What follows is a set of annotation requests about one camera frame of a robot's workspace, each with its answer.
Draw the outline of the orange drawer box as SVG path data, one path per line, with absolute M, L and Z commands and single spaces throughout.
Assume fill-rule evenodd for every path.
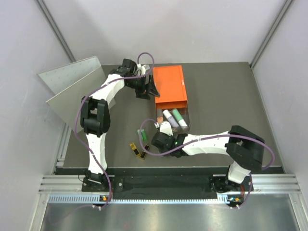
M 153 68 L 153 78 L 160 97 L 155 97 L 156 109 L 187 108 L 188 97 L 181 65 Z

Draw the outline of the orange tube grey cap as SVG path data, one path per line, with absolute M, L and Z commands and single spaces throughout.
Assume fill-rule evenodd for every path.
M 157 109 L 157 122 L 159 124 L 163 123 L 164 118 L 163 118 L 163 111 L 162 109 Z

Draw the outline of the lilac white tube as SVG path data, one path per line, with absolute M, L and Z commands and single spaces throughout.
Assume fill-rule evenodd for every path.
M 164 110 L 163 115 L 165 116 L 165 118 L 167 119 L 167 121 L 170 123 L 172 127 L 179 127 L 177 121 L 175 120 L 173 115 L 170 113 L 170 111 Z

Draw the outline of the clear acrylic drawer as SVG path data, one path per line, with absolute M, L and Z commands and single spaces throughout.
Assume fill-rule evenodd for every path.
M 190 129 L 190 119 L 187 103 L 155 103 L 157 123 L 168 122 L 172 131 L 186 132 Z

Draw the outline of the green white tube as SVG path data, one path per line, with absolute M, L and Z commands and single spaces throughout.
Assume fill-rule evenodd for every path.
M 177 108 L 174 108 L 172 110 L 172 114 L 175 117 L 176 121 L 178 122 L 178 124 L 182 127 L 185 128 L 187 127 L 187 123 L 185 122 L 185 120 L 183 119 L 182 115 L 180 114 L 180 112 L 178 111 Z

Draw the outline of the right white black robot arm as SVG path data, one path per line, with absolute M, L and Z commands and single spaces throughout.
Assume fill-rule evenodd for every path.
M 158 131 L 151 144 L 158 148 L 160 153 L 168 153 L 177 158 L 197 154 L 229 156 L 233 163 L 229 165 L 225 178 L 210 179 L 213 189 L 219 193 L 237 190 L 247 175 L 262 169 L 265 142 L 258 135 L 233 125 L 231 130 L 210 137 L 187 133 L 174 136 L 169 131 Z

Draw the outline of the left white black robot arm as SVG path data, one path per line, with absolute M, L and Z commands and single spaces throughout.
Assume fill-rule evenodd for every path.
M 129 87 L 135 90 L 136 97 L 140 99 L 149 100 L 151 95 L 160 96 L 152 75 L 149 75 L 146 82 L 145 74 L 149 69 L 148 65 L 124 59 L 121 66 L 109 73 L 102 89 L 82 98 L 84 104 L 80 110 L 80 126 L 90 148 L 90 163 L 83 179 L 83 192 L 106 192 L 110 188 L 109 179 L 104 174 L 107 169 L 105 137 L 111 124 L 109 104 L 116 94 L 124 87 Z

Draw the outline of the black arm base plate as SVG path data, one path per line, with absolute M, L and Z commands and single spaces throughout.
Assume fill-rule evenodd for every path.
M 167 197 L 193 195 L 202 196 L 209 193 L 247 192 L 250 189 L 250 178 L 246 177 L 241 184 L 222 177 L 210 176 L 122 176 L 115 177 L 102 184 L 84 179 L 84 192 L 108 191 L 109 186 L 115 197 L 149 196 Z

